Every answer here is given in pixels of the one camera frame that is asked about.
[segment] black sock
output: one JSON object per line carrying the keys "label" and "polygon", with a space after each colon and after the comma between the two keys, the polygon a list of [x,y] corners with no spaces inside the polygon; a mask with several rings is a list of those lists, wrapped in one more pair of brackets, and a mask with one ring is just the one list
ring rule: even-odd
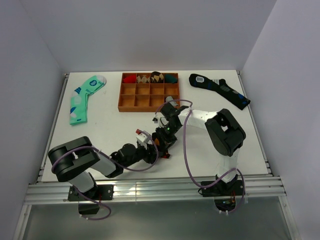
{"label": "black sock", "polygon": [[189,82],[191,86],[195,88],[217,92],[241,110],[243,110],[251,102],[245,96],[229,87],[224,79],[210,80],[205,76],[193,73],[189,77]]}

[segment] teal sock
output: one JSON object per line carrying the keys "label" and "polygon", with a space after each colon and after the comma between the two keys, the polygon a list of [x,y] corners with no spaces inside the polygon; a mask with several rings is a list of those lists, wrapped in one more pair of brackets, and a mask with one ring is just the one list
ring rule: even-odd
{"label": "teal sock", "polygon": [[70,124],[77,125],[87,122],[88,96],[97,92],[107,83],[104,76],[95,75],[73,91],[70,107]]}

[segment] wooden compartment organizer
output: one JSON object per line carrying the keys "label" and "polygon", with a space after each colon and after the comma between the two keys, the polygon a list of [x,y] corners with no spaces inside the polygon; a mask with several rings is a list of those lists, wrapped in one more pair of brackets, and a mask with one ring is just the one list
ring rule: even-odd
{"label": "wooden compartment organizer", "polygon": [[146,76],[150,78],[150,72],[126,72],[122,74],[121,87],[119,94],[118,110],[119,112],[155,112],[163,104],[166,97],[171,96],[173,99],[180,99],[179,76],[178,73],[162,72],[164,79],[166,75],[172,75],[178,79],[177,83],[124,83],[126,77]]}

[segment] sock label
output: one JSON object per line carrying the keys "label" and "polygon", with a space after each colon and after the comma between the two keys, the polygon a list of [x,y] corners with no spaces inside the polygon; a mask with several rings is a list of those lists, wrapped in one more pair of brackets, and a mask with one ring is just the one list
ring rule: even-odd
{"label": "sock label", "polygon": [[205,81],[205,79],[202,77],[202,76],[197,76],[195,78],[195,80],[198,82],[198,83],[203,83]]}

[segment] metal frame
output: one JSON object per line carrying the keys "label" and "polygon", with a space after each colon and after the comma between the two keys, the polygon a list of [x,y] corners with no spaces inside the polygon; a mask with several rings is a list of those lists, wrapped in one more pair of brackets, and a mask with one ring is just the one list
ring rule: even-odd
{"label": "metal frame", "polygon": [[[238,78],[243,90],[244,95],[247,97],[240,73],[237,71]],[[29,185],[24,204],[22,206],[21,214],[14,233],[14,240],[22,240],[26,226],[28,223],[32,205],[53,205],[53,204],[78,204],[79,202],[67,201],[70,184],[67,182],[41,182],[46,163],[47,152],[50,147],[51,139],[55,130],[59,110],[62,99],[64,97],[66,85],[68,82],[69,74],[65,75],[63,87],[61,90],[58,106],[55,112],[53,124],[51,127],[48,142],[44,151],[41,168],[38,175],[36,184]],[[282,211],[288,229],[293,240],[299,240],[300,235],[297,230],[289,203],[286,197],[286,191],[279,176],[273,176],[262,142],[258,133],[258,129],[250,108],[248,106],[250,116],[254,125],[256,135],[262,150],[263,158],[268,174],[262,175],[245,175],[246,192],[249,198],[261,197],[279,197]],[[197,177],[198,182],[210,181],[212,177]],[[123,203],[123,202],[151,202],[151,201],[181,201],[181,200],[203,200],[208,199],[198,194],[198,188],[192,183],[189,178],[164,178],[164,179],[150,179],[150,180],[107,180],[97,181],[98,185],[113,184],[114,193],[112,201],[108,203]]]}
{"label": "metal frame", "polygon": [[292,240],[302,240],[286,196],[279,196],[282,212]]}

